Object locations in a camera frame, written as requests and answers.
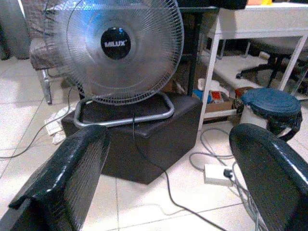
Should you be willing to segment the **white papers on floor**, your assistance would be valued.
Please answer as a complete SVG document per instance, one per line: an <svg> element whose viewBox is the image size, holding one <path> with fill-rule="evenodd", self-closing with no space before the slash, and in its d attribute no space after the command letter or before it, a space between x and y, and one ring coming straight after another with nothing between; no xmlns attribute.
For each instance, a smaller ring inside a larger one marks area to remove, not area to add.
<svg viewBox="0 0 308 231"><path fill-rule="evenodd" d="M66 135L64 133L64 128L62 125L62 119L72 111L74 111L75 107L68 109L64 107L60 109L58 112L53 113L48 119L44 120L44 125L47 131L47 134L52 137L52 143L54 145L58 145L63 140L66 139Z"/></svg>

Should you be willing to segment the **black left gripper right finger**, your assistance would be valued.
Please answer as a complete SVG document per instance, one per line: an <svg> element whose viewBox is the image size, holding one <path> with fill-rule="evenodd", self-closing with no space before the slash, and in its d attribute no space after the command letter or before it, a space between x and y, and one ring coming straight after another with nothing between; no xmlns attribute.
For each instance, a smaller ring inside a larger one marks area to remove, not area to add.
<svg viewBox="0 0 308 231"><path fill-rule="evenodd" d="M308 163L254 124L234 126L229 143L268 231L308 231Z"/></svg>

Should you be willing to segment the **grey Milux floor fan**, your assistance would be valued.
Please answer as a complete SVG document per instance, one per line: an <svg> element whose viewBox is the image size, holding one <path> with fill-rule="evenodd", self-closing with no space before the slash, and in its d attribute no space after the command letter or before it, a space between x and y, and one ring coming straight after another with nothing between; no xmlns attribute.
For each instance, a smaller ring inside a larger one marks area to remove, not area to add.
<svg viewBox="0 0 308 231"><path fill-rule="evenodd" d="M45 44L60 75L84 99L74 124L84 128L84 104L126 106L161 96L168 110L101 122L116 127L173 116L175 107L162 89L175 74L184 47L177 0L47 0Z"/></svg>

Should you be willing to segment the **cardboard box with clutter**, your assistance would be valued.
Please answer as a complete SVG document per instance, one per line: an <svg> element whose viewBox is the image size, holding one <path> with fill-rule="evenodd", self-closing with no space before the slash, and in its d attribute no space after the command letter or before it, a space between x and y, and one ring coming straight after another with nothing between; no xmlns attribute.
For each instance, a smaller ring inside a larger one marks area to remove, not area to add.
<svg viewBox="0 0 308 231"><path fill-rule="evenodd" d="M200 115L200 123L209 119L237 115L238 110L233 106L234 100L226 88L222 87L218 81L212 80L205 111Z"/></svg>

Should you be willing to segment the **brown patterned fabric chair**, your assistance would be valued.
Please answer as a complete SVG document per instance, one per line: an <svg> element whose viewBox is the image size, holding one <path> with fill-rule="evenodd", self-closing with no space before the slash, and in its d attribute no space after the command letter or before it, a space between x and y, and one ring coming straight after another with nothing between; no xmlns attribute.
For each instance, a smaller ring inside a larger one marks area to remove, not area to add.
<svg viewBox="0 0 308 231"><path fill-rule="evenodd" d="M47 104L52 104L50 75L48 70L57 69L54 65L55 47L49 41L55 25L56 0L21 0L26 24L30 35L29 59L35 69Z"/></svg>

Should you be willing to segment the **white power strip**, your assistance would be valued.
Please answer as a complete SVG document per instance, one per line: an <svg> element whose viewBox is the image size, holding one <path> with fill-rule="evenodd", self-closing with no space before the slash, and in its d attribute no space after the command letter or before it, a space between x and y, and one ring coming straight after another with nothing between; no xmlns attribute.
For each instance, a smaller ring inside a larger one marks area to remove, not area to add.
<svg viewBox="0 0 308 231"><path fill-rule="evenodd" d="M205 164L204 182L205 184L231 187L234 180L234 173L231 166Z"/></svg>

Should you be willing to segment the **black leather ottoman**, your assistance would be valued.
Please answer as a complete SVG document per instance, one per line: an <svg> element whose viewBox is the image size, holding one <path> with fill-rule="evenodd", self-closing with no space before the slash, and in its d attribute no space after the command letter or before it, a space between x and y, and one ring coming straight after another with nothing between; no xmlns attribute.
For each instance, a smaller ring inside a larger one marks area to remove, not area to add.
<svg viewBox="0 0 308 231"><path fill-rule="evenodd" d="M203 103L186 95L167 95L175 107L172 117L109 128L110 150L102 174L149 184L195 146ZM167 111L163 98L155 95L123 106L89 103L82 107L80 120L105 122Z"/></svg>

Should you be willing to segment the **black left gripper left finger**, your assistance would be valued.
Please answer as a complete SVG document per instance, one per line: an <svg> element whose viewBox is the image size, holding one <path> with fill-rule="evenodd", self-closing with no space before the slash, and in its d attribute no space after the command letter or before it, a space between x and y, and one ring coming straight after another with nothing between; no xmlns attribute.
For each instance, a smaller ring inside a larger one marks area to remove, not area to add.
<svg viewBox="0 0 308 231"><path fill-rule="evenodd" d="M9 204L8 231L80 231L108 156L106 127L66 138Z"/></svg>

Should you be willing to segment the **white bin with blue bag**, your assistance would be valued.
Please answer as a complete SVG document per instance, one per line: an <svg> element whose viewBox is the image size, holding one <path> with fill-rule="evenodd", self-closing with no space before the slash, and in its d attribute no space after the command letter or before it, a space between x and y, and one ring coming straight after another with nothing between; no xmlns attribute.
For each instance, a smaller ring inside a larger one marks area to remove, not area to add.
<svg viewBox="0 0 308 231"><path fill-rule="evenodd" d="M250 89L241 96L241 123L254 124L289 141L300 130L301 102L293 95L273 88Z"/></svg>

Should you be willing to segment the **white metal frame table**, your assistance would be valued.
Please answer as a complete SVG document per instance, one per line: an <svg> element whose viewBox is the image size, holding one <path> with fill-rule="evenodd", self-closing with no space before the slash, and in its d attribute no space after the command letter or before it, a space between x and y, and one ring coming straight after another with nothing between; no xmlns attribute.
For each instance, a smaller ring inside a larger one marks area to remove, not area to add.
<svg viewBox="0 0 308 231"><path fill-rule="evenodd" d="M284 90L308 39L308 4L282 2L268 6L247 6L242 10L210 10L204 13L202 29L206 37L212 39L212 44L205 75L199 129L202 129L205 118L214 118L223 114L223 112L209 114L205 111L219 41L222 39L298 37L298 42L278 86L279 90Z"/></svg>

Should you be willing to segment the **black frame table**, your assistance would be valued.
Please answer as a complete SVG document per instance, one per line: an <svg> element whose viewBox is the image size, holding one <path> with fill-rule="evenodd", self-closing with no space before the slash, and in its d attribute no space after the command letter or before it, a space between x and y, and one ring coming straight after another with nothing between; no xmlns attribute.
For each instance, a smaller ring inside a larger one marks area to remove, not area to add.
<svg viewBox="0 0 308 231"><path fill-rule="evenodd" d="M187 53L183 53L182 57L186 58L190 61L190 71L188 77L188 87L187 87L187 95L192 96L193 93L193 84L194 84L194 76L195 69L197 65L197 57L198 57L198 44L199 44L199 36L200 29L202 24L202 19L205 13L218 13L219 8L217 7L180 7L180 12L182 16L191 15L193 18L192 29L186 33L184 39L184 45L190 45L191 49L188 49Z"/></svg>

